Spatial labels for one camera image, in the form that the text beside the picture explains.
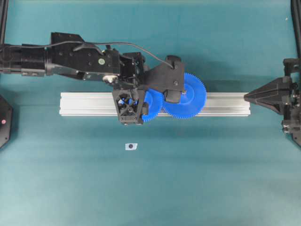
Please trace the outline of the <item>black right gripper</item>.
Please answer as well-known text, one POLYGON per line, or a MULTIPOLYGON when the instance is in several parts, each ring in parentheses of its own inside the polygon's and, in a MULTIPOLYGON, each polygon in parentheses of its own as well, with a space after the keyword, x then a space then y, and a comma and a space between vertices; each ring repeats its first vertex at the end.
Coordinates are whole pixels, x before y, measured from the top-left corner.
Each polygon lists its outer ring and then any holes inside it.
POLYGON ((261 94, 269 94, 273 91, 278 91, 286 88, 286 83, 283 78, 277 78, 258 89, 255 89, 244 95, 244 100, 255 105, 268 108, 279 115, 284 115, 282 120, 282 131, 292 137, 292 141, 298 146, 301 146, 301 88, 297 82, 293 82, 292 73, 301 72, 300 58, 287 58, 283 60, 284 73, 289 82, 288 100, 285 103, 279 96, 263 96, 261 94))

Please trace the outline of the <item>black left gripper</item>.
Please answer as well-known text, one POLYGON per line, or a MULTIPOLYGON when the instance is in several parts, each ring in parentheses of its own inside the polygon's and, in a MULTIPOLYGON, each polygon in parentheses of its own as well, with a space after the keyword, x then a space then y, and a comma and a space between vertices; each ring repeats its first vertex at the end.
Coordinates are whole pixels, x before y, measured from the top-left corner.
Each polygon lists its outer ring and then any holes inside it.
POLYGON ((146 91, 135 89, 142 85, 144 74, 149 70, 141 52, 124 53, 119 56, 120 75, 113 82, 113 101, 118 120, 123 125, 142 125, 143 116, 149 112, 146 91))

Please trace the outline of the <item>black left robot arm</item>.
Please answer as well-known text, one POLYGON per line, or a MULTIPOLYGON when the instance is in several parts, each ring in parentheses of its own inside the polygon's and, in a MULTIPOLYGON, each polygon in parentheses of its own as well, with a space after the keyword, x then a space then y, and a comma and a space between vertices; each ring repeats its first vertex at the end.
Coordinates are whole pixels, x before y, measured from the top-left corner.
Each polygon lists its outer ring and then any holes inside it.
POLYGON ((0 46, 0 71, 23 76, 61 75, 82 81, 101 81, 113 88, 122 124, 143 124, 148 104, 141 88, 145 58, 140 52, 120 53, 105 45, 85 42, 80 35, 53 32, 49 45, 0 46))

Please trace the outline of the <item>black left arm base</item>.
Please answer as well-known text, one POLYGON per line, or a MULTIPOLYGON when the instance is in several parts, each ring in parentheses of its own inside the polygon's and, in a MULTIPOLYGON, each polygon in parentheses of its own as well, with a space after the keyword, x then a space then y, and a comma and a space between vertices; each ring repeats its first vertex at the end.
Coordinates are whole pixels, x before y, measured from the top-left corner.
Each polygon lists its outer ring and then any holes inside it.
POLYGON ((9 140, 13 117, 13 107, 7 100, 0 96, 0 147, 2 148, 9 140))

